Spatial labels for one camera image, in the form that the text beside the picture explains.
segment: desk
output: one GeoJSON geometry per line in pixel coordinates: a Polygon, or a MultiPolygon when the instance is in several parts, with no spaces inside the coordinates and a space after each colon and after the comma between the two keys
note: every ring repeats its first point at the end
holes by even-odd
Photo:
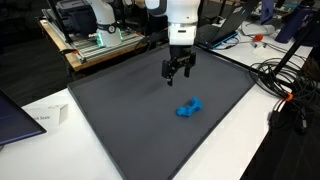
{"type": "MultiPolygon", "coordinates": [[[[239,32],[238,34],[239,34],[240,42],[252,41],[251,37],[245,36],[242,34],[241,28],[238,30],[238,32],[239,32]]],[[[287,44],[282,44],[282,43],[276,42],[274,39],[275,38],[271,36],[264,36],[262,41],[273,44],[275,46],[281,47],[286,50],[289,50],[294,43],[294,40],[291,40],[287,44]]],[[[221,57],[230,58],[246,66],[251,66],[254,63],[262,63],[263,61],[266,60],[265,58],[255,54],[253,52],[254,50],[255,48],[250,43],[240,43],[228,50],[212,50],[212,51],[215,53],[218,53],[221,57]]],[[[266,50],[267,52],[270,52],[272,54],[271,57],[273,58],[282,58],[285,55],[284,53],[278,52],[270,47],[266,47],[266,50]]],[[[301,46],[295,54],[307,58],[311,50],[312,50],[311,47],[301,46]]],[[[293,56],[290,59],[290,61],[293,63],[296,63],[300,67],[302,67],[302,65],[304,64],[304,61],[301,58],[296,56],[293,56]]]]}
{"type": "MultiPolygon", "coordinates": [[[[268,114],[277,101],[257,85],[252,87],[174,179],[239,179],[268,132],[268,114]]],[[[0,152],[0,179],[121,179],[68,90],[26,107],[54,104],[69,104],[69,118],[48,134],[5,146],[0,152]]]]}
{"type": "MultiPolygon", "coordinates": [[[[39,25],[41,26],[42,30],[48,35],[48,37],[50,37],[50,39],[52,39],[53,43],[58,47],[59,51],[64,50],[64,49],[70,49],[70,47],[67,45],[67,43],[65,43],[61,39],[61,37],[58,35],[58,33],[54,30],[54,27],[51,26],[49,24],[49,22],[47,22],[47,20],[40,20],[39,25]]],[[[128,52],[134,51],[137,43],[138,43],[138,41],[135,44],[131,44],[131,45],[125,46],[123,48],[113,50],[111,52],[106,53],[105,55],[98,57],[95,60],[87,61],[84,63],[81,63],[79,58],[76,55],[71,54],[71,53],[66,54],[65,59],[66,59],[68,65],[70,65],[70,67],[74,71],[80,71],[82,69],[85,69],[85,68],[91,67],[93,65],[96,65],[98,63],[110,60],[110,59],[115,58],[117,56],[120,56],[122,54],[126,54],[128,52]]]]}

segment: black cable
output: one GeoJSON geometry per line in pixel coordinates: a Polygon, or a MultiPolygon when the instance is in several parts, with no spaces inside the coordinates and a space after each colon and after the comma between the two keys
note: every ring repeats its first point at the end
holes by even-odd
{"type": "Polygon", "coordinates": [[[239,42],[238,44],[244,44],[244,43],[252,43],[252,41],[243,41],[243,42],[239,42]]]}
{"type": "Polygon", "coordinates": [[[271,116],[273,123],[277,121],[280,107],[285,102],[292,105],[293,110],[297,112],[297,117],[300,116],[302,120],[306,120],[306,113],[301,111],[302,108],[316,109],[314,110],[315,112],[319,109],[320,94],[317,90],[318,83],[311,80],[302,68],[290,61],[276,76],[273,70],[280,60],[280,58],[272,58],[262,63],[253,64],[250,68],[250,76],[260,88],[282,100],[274,108],[274,114],[271,116]],[[291,86],[284,86],[279,79],[285,80],[291,86]]]}
{"type": "Polygon", "coordinates": [[[150,50],[150,48],[151,48],[151,43],[148,44],[148,48],[147,48],[146,52],[148,52],[150,50]]]}
{"type": "MultiPolygon", "coordinates": [[[[279,52],[282,52],[282,53],[287,53],[288,52],[288,50],[286,50],[284,48],[281,48],[279,46],[276,46],[276,45],[273,45],[273,44],[270,44],[270,43],[266,43],[266,42],[262,42],[262,43],[266,44],[268,47],[270,47],[270,48],[272,48],[272,49],[274,49],[276,51],[279,51],[279,52]]],[[[303,61],[305,61],[307,59],[306,57],[303,57],[303,56],[300,56],[300,55],[297,55],[297,54],[294,54],[294,56],[301,58],[303,61]]]]}
{"type": "Polygon", "coordinates": [[[257,21],[250,22],[250,23],[246,24],[246,27],[249,26],[249,25],[255,24],[256,22],[257,21]]]}
{"type": "Polygon", "coordinates": [[[140,49],[138,50],[138,46],[139,46],[140,44],[142,45],[142,41],[143,41],[143,38],[142,38],[142,39],[136,44],[136,46],[134,47],[133,52],[134,52],[135,54],[139,54],[139,53],[142,52],[143,48],[140,48],[140,49]]]}

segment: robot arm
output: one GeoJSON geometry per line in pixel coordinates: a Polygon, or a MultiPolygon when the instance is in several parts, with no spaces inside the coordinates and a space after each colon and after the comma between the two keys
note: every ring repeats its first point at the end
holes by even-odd
{"type": "Polygon", "coordinates": [[[196,37],[198,8],[200,0],[146,0],[149,13],[153,16],[168,17],[170,61],[163,61],[162,76],[172,86],[174,74],[185,67],[184,75],[189,77],[195,65],[196,54],[191,47],[196,37]]]}
{"type": "Polygon", "coordinates": [[[121,34],[117,27],[113,9],[108,3],[113,0],[87,0],[97,18],[97,40],[101,47],[114,47],[121,44],[121,34]]]}

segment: black clamp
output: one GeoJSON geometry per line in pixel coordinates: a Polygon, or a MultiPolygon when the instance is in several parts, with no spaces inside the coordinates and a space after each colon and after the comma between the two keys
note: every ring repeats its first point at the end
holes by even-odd
{"type": "Polygon", "coordinates": [[[190,76],[191,68],[196,64],[196,52],[191,52],[187,56],[173,56],[170,61],[162,62],[162,77],[167,79],[169,86],[173,85],[173,76],[180,69],[185,67],[184,76],[190,76]]]}
{"type": "Polygon", "coordinates": [[[59,51],[59,54],[62,55],[62,56],[66,55],[66,54],[69,54],[69,53],[78,54],[79,51],[76,50],[76,49],[64,49],[64,50],[59,51]]]}

